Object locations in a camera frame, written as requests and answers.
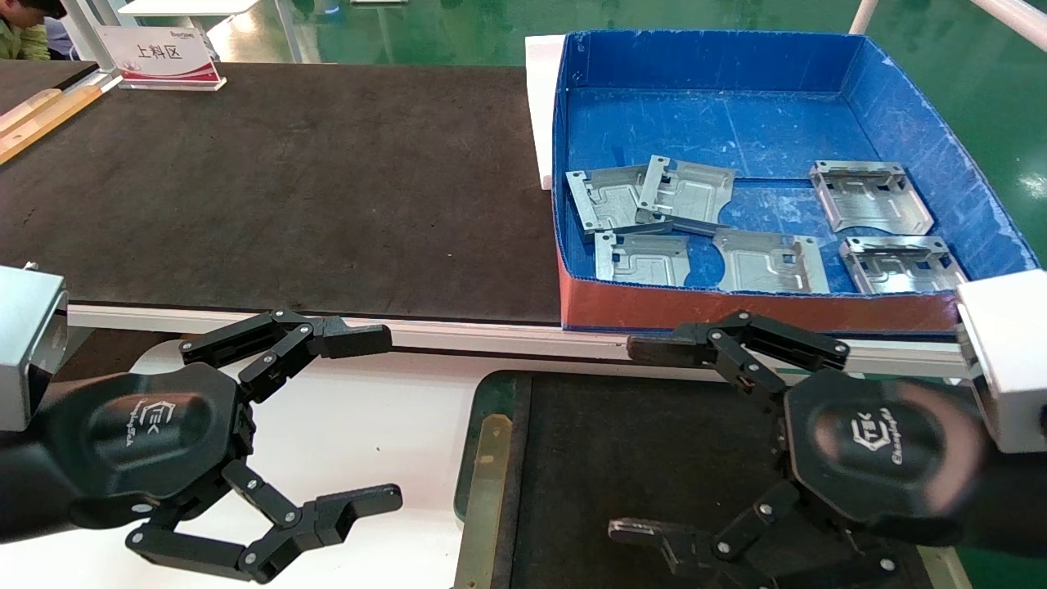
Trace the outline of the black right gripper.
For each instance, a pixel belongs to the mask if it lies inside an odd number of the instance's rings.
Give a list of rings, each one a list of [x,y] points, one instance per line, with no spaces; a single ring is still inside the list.
[[[752,312],[681,324],[665,336],[632,335],[627,342],[639,364],[710,366],[762,405],[783,399],[792,475],[843,527],[919,545],[957,543],[986,459],[976,403],[945,384],[838,372],[849,352],[823,333]],[[811,376],[788,391],[760,357]],[[658,549],[676,577],[725,579],[737,588],[871,588],[900,573],[896,556],[882,547],[796,573],[759,571],[749,549],[802,504],[800,489],[782,481],[721,533],[621,518],[609,521],[607,536]]]

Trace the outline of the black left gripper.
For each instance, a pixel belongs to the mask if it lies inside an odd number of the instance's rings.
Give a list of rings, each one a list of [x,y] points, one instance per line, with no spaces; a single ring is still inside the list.
[[[69,384],[47,399],[47,452],[63,485],[65,518],[75,527],[109,529],[157,511],[128,534],[129,551],[188,573],[271,582],[304,552],[343,544],[359,519],[403,507],[402,491],[388,483],[295,506],[239,460],[252,452],[257,430],[246,403],[265,402],[315,358],[392,349],[388,326],[277,309],[181,344],[188,366],[177,371]],[[238,384],[216,370],[250,357]],[[272,526],[247,546],[178,533],[187,514],[201,514],[227,491]]]

